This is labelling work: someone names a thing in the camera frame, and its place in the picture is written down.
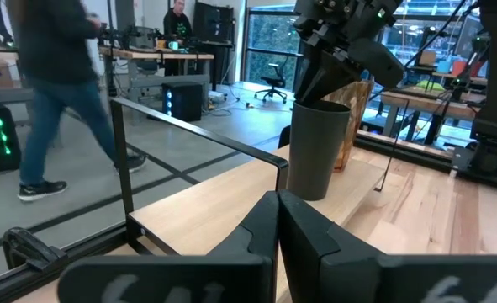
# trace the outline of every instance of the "concrete floor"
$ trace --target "concrete floor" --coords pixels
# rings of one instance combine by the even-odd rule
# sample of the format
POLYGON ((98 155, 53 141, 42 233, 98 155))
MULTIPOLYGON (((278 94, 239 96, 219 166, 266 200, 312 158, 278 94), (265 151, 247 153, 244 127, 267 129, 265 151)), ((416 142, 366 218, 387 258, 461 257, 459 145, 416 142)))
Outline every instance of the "concrete floor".
MULTIPOLYGON (((290 123, 288 109, 292 104, 282 105, 280 100, 263 104, 248 90, 254 88, 258 89, 249 86, 230 91, 222 87, 229 94, 228 102, 222 105, 225 109, 207 114, 194 124, 266 151, 275 150, 280 131, 290 123), (241 101, 236 102, 232 94, 241 101), (245 102, 256 107, 246 109, 245 102)), ((164 168, 149 161, 143 170, 131 176, 136 208, 251 160, 143 116, 132 123, 132 117, 131 113, 125 115, 127 142, 166 164, 164 168), (179 178, 180 172, 188 178, 179 178)), ((26 127, 19 128, 21 145, 28 132, 26 127)), ((22 204, 16 196, 19 172, 0 174, 0 239, 7 229, 20 226, 31 230, 47 245, 64 247, 123 220, 119 177, 90 131, 79 120, 66 115, 60 136, 61 146, 54 146, 47 157, 45 177, 66 180, 69 189, 64 194, 22 204)), ((0 248, 0 274, 6 270, 0 248)))

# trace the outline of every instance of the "office chair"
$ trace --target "office chair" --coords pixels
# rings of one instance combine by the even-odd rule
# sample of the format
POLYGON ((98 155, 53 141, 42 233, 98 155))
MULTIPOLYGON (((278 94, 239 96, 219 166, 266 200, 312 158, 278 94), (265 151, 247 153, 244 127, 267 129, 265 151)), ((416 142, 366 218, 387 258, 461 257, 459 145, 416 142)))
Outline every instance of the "office chair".
POLYGON ((281 66, 279 66, 278 64, 269 63, 269 66, 274 68, 276 76, 270 76, 270 77, 263 76, 261 77, 261 80, 265 81, 268 85, 271 86, 271 88, 256 92, 254 94, 254 98, 257 98, 257 95, 259 93, 265 93, 265 95, 263 96, 263 102, 266 102, 267 96, 272 98, 274 94, 277 94, 278 96, 282 97, 283 99, 282 103, 286 104, 288 96, 285 93, 278 91, 276 88, 285 88, 285 78, 283 77, 283 69, 285 65, 288 63, 288 60, 289 57, 285 59, 285 61, 282 63, 281 66))

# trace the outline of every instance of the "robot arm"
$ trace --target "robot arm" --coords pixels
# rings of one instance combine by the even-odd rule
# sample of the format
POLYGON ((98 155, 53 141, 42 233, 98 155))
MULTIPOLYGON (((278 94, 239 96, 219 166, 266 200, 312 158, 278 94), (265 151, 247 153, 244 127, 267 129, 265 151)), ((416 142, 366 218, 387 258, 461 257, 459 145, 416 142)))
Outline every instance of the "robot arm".
POLYGON ((364 70, 385 87, 395 87, 404 75, 401 63, 374 41, 384 25, 393 25, 401 0, 298 0, 294 28, 305 43, 309 65, 295 92, 305 105, 351 82, 364 70))

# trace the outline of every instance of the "person walking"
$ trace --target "person walking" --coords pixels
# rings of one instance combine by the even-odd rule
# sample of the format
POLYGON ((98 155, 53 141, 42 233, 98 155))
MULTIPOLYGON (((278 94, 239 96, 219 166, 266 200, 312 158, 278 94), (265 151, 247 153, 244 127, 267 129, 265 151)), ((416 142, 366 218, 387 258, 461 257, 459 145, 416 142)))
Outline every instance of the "person walking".
MULTIPOLYGON (((87 49, 87 40, 99 35, 100 20, 88 17, 79 0, 17 3, 19 61, 26 81, 34 90, 33 123, 20 163, 18 197, 30 202, 67 188, 65 181, 43 179, 46 154, 65 108, 80 116, 116 169, 117 153, 87 49)), ((145 160, 141 155, 129 156, 130 171, 142 168, 145 160)))

